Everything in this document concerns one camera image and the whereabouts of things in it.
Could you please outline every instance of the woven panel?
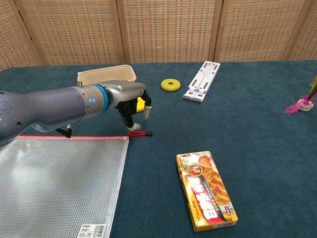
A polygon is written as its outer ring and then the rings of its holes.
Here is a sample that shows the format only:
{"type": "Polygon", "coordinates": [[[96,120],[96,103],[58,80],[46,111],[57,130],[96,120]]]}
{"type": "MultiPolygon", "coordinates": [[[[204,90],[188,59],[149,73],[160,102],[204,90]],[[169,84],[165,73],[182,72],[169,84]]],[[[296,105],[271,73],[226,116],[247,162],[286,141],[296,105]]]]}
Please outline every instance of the woven panel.
{"type": "Polygon", "coordinates": [[[118,4],[123,7],[128,61],[207,60],[215,0],[125,0],[118,4]]]}
{"type": "Polygon", "coordinates": [[[225,1],[217,61],[279,60],[304,0],[225,1]]]}
{"type": "Polygon", "coordinates": [[[37,65],[7,0],[0,1],[0,70],[37,65]]]}
{"type": "Polygon", "coordinates": [[[303,27],[292,60],[317,60],[317,3],[303,27]]]}
{"type": "Polygon", "coordinates": [[[119,62],[110,0],[22,0],[48,64],[119,62]]]}

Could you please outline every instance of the yellow disc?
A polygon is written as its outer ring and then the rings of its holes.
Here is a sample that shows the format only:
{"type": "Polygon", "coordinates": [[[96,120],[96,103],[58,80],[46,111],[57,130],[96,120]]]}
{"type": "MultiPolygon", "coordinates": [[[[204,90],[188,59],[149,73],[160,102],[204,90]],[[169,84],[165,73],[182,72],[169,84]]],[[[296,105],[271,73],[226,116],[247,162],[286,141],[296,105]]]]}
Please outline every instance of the yellow disc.
{"type": "Polygon", "coordinates": [[[142,98],[138,97],[138,104],[137,104],[137,113],[144,110],[145,102],[142,98]]]}
{"type": "Polygon", "coordinates": [[[180,82],[173,78],[168,78],[162,81],[160,87],[167,92],[175,92],[180,89],[180,82]]]}

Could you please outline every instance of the red zipper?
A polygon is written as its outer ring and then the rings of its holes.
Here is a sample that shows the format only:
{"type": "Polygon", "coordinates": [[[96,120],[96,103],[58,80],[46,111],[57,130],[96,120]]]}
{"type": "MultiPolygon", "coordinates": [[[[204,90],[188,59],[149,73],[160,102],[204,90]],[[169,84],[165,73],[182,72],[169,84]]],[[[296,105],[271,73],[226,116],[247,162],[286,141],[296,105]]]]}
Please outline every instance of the red zipper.
{"type": "Polygon", "coordinates": [[[127,136],[131,137],[131,136],[152,136],[152,132],[151,131],[131,131],[129,133],[127,133],[127,136]]]}
{"type": "MultiPolygon", "coordinates": [[[[33,137],[65,137],[63,135],[45,135],[45,134],[20,134],[20,136],[33,137]]],[[[151,131],[131,131],[125,135],[72,135],[71,137],[120,137],[120,136],[152,136],[151,131]]]]}

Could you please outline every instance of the gray robot arm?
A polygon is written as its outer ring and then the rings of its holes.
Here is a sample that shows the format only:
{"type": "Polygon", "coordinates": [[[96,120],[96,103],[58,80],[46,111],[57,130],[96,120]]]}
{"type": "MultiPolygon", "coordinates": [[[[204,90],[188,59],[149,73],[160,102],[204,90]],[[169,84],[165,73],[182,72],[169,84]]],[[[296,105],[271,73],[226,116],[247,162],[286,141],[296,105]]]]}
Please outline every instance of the gray robot arm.
{"type": "Polygon", "coordinates": [[[27,128],[56,130],[71,136],[71,125],[94,117],[108,108],[117,108],[129,130],[139,129],[133,122],[137,98],[146,103],[148,118],[151,98],[143,83],[112,80],[83,87],[69,87],[28,94],[0,92],[0,146],[9,143],[27,128]],[[67,131],[60,127],[68,125],[67,131]]]}

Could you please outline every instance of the yellow box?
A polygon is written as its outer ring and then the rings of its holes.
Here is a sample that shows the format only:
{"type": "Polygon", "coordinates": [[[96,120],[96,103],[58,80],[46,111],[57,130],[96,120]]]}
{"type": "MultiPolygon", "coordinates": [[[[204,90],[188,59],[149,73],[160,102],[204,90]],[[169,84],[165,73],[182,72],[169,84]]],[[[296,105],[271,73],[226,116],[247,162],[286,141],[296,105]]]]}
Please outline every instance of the yellow box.
{"type": "Polygon", "coordinates": [[[176,156],[194,231],[233,226],[238,217],[210,151],[176,156]]]}

